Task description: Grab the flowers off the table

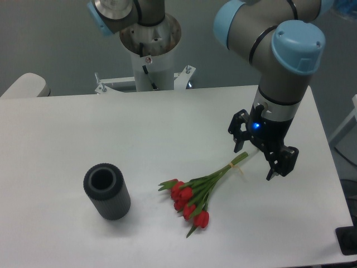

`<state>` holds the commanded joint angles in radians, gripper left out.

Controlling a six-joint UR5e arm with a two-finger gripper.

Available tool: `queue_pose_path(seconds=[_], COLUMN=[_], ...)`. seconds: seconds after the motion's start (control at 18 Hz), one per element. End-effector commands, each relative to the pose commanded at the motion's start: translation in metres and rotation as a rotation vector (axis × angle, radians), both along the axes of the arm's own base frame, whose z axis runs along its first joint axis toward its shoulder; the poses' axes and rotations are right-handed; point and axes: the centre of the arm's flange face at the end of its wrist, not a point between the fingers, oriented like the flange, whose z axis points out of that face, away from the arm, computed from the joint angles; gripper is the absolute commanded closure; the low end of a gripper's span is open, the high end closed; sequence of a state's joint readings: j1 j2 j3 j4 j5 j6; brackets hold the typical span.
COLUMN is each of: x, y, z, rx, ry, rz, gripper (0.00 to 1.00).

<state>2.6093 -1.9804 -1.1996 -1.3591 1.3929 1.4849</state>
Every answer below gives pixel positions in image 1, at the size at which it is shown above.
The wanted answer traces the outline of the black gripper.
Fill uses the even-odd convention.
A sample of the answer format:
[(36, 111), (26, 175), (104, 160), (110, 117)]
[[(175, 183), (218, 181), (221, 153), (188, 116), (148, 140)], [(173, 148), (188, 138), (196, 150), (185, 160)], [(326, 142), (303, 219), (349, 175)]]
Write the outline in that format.
[(266, 118), (271, 115), (264, 104), (253, 105), (250, 115), (245, 109), (233, 115), (228, 127), (235, 142), (235, 153), (242, 150), (246, 141), (252, 141), (264, 153), (270, 166), (266, 177), (268, 181), (274, 176), (287, 176), (295, 168), (299, 155), (298, 148), (284, 144), (293, 118), (284, 121)]

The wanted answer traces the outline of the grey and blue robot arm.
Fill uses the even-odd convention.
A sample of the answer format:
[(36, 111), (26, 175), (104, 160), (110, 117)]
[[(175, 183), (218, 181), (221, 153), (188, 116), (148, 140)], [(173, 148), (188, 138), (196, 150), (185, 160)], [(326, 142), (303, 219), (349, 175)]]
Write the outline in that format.
[[(311, 77), (318, 70), (325, 36), (313, 21), (332, 1), (229, 1), (218, 10), (215, 38), (261, 73), (250, 112), (236, 113), (228, 131), (235, 151), (245, 141), (269, 163), (267, 179), (286, 176), (295, 167), (298, 149), (284, 138)], [(132, 55), (136, 89), (172, 90), (172, 52), (181, 38), (178, 21), (164, 1), (90, 1), (88, 10), (104, 35), (119, 34)]]

